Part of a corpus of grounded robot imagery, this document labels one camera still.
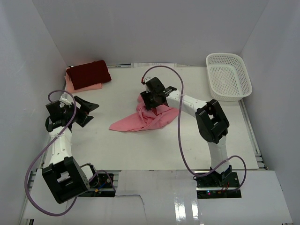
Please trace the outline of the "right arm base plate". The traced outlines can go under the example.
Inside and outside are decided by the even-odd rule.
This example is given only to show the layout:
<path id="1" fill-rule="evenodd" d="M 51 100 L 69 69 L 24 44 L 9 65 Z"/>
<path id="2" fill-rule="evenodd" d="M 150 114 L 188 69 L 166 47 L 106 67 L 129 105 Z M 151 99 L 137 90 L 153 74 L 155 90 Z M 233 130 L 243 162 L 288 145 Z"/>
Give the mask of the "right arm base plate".
<path id="1" fill-rule="evenodd" d="M 241 191 L 235 190 L 239 187 L 240 182 L 236 172 L 232 172 L 225 182 L 220 184 L 218 180 L 214 180 L 211 175 L 205 177 L 196 177 L 196 192 L 198 199 L 227 199 L 241 198 Z"/>

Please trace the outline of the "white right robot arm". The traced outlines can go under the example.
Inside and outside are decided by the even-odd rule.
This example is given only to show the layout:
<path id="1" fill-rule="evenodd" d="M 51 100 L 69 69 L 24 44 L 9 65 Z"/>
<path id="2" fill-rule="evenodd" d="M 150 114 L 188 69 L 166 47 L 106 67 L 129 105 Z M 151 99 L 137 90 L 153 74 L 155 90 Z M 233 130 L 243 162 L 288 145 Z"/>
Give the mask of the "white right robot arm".
<path id="1" fill-rule="evenodd" d="M 142 84 L 145 91 L 140 95 L 147 110 L 158 106 L 169 106 L 179 110 L 178 128 L 180 128 L 181 112 L 185 112 L 196 119 L 201 137 L 207 142 L 211 165 L 212 183 L 217 187 L 224 186 L 229 181 L 232 166 L 228 161 L 226 136 L 229 121 L 219 102 L 212 99 L 209 102 L 201 101 L 182 94 L 175 87 L 165 87 L 157 77 L 147 77 Z"/>

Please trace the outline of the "white perforated plastic basket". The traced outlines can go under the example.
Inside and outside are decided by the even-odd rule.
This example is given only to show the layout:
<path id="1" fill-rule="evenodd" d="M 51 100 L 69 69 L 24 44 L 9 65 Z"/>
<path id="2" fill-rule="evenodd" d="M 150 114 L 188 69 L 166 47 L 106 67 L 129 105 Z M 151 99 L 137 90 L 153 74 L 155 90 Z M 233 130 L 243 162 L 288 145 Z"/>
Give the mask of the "white perforated plastic basket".
<path id="1" fill-rule="evenodd" d="M 212 97 L 219 101 L 240 101 L 252 93 L 243 59 L 233 53 L 211 53 L 206 57 L 207 77 Z"/>

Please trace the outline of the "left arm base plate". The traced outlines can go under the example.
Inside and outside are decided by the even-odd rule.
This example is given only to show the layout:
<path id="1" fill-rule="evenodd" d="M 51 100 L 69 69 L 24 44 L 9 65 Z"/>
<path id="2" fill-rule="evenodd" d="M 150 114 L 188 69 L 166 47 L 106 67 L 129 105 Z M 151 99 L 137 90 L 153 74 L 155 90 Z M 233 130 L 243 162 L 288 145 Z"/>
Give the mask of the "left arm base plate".
<path id="1" fill-rule="evenodd" d="M 81 197 L 115 197 L 115 191 L 113 189 L 114 174 L 104 172 L 99 173 L 97 177 L 91 182 L 91 190 L 82 194 Z"/>

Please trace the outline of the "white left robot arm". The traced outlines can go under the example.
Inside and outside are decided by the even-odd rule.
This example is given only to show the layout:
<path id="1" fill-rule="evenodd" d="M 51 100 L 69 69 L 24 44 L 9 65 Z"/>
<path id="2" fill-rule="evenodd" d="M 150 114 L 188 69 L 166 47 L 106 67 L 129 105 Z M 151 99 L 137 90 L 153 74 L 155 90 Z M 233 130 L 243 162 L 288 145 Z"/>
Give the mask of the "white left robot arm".
<path id="1" fill-rule="evenodd" d="M 85 127 L 93 117 L 89 113 L 98 104 L 74 96 L 62 94 L 60 100 L 46 105 L 49 117 L 45 121 L 51 141 L 51 159 L 42 169 L 42 176 L 57 203 L 62 204 L 90 190 L 99 182 L 99 175 L 93 171 L 83 172 L 71 152 L 72 125 Z"/>

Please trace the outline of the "pink t-shirt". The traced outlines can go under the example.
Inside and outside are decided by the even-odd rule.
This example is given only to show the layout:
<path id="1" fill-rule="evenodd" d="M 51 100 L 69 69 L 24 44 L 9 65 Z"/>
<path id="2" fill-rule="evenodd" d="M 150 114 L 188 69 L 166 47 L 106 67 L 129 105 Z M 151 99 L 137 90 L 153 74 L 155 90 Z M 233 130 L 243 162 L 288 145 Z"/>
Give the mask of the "pink t-shirt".
<path id="1" fill-rule="evenodd" d="M 136 112 L 111 124 L 109 130 L 118 132 L 156 130 L 165 127 L 178 117 L 177 108 L 160 105 L 148 111 L 141 96 L 137 101 Z"/>

